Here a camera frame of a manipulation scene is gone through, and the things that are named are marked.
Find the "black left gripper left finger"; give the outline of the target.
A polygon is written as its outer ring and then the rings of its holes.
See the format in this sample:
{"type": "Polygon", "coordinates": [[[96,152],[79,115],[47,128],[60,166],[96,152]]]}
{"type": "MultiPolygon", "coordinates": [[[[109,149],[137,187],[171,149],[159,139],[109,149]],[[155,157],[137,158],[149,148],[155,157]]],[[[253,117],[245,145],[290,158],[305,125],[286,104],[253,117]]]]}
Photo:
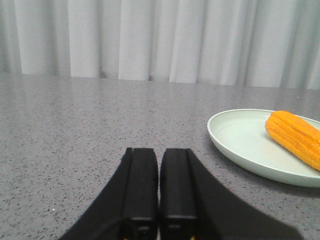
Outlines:
{"type": "Polygon", "coordinates": [[[158,165],[152,148],[127,148],[115,173],[62,240],[155,240],[158,165]]]}

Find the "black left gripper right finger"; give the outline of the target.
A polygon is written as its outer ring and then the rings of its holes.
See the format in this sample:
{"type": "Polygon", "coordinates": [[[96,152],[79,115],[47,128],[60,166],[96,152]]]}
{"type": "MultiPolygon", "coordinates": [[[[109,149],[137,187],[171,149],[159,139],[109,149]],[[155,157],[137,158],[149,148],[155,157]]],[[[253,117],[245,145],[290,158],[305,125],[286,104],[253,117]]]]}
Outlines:
{"type": "Polygon", "coordinates": [[[168,148],[160,170],[162,240],[301,240],[299,231],[224,187],[191,149],[168,148]]]}

